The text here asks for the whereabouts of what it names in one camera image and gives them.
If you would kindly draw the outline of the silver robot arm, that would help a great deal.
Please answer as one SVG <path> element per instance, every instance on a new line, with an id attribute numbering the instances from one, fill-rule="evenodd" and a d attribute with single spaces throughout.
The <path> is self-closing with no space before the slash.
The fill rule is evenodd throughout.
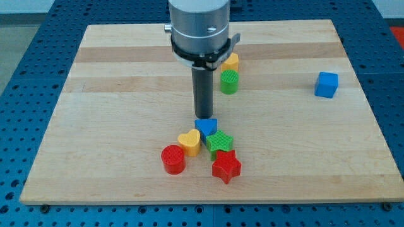
<path id="1" fill-rule="evenodd" d="M 229 0 L 169 0 L 172 51 L 195 70 L 214 71 L 231 55 L 240 33 L 229 36 Z"/>

